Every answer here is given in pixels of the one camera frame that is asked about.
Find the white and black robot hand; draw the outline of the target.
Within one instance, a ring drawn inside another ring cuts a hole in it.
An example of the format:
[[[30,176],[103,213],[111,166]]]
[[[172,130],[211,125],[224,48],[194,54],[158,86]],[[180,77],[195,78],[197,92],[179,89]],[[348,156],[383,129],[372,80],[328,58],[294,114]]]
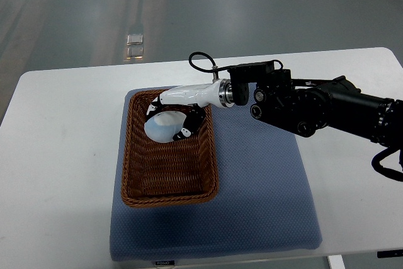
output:
[[[155,114],[178,111],[186,115],[183,128],[173,137],[173,141],[183,140],[197,133],[207,114],[205,107],[230,108],[235,104],[230,80],[221,79],[212,84],[178,86],[163,91],[150,103],[146,121]]]

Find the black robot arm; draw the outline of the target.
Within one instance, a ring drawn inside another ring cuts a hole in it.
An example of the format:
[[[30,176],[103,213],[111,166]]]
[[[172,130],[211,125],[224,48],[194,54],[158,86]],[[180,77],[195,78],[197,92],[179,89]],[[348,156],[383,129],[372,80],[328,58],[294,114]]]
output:
[[[345,76],[331,80],[294,79],[275,61],[229,66],[232,100],[244,106],[249,84],[256,84],[253,118],[302,137],[324,127],[347,132],[385,147],[372,159],[377,173],[402,181],[402,172],[381,165],[402,152],[402,101],[363,94]]]

